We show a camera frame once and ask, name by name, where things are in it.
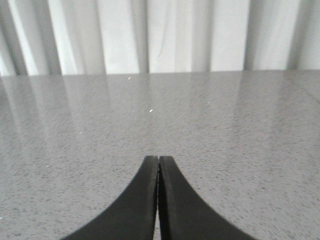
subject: white fabric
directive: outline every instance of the white fabric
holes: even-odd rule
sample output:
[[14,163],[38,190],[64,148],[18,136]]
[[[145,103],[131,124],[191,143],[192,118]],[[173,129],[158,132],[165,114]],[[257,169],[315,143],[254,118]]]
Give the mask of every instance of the white fabric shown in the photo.
[[0,0],[0,76],[320,69],[320,0]]

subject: curtain fold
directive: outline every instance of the curtain fold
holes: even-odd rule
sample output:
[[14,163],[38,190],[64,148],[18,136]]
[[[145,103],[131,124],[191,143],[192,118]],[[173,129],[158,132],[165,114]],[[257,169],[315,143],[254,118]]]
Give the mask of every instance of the curtain fold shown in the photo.
[[320,0],[0,0],[0,76],[320,69]]

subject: table surface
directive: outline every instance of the table surface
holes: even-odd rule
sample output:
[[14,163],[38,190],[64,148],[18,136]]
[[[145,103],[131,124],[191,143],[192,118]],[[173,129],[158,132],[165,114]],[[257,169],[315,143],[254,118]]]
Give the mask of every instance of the table surface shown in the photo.
[[0,78],[0,239],[71,233],[146,155],[258,239],[320,239],[316,70]]

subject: black plastic edge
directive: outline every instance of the black plastic edge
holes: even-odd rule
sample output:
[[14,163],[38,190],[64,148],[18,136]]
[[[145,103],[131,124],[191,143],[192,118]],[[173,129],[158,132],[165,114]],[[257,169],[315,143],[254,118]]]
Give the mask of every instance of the black plastic edge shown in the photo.
[[159,160],[146,156],[122,194],[100,215],[62,240],[152,240]]
[[162,240],[254,240],[206,204],[172,156],[159,159],[159,219]]

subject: black rubber piece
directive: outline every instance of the black rubber piece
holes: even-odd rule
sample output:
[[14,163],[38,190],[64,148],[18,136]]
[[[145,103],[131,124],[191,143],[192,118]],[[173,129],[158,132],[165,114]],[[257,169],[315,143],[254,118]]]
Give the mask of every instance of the black rubber piece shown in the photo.
[[152,240],[159,160],[146,156],[135,177],[104,212],[63,240]]
[[162,240],[254,240],[199,197],[172,156],[160,157],[158,187]]

